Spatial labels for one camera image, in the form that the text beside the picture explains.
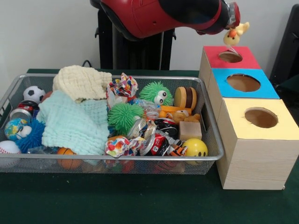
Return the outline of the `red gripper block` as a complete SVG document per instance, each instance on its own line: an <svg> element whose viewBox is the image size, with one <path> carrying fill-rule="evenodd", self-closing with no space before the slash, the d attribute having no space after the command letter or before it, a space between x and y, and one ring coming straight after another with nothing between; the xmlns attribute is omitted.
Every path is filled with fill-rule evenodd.
<svg viewBox="0 0 299 224"><path fill-rule="evenodd" d="M236 2L230 3L230 28L236 28L239 26L241 20L241 14Z"/></svg>

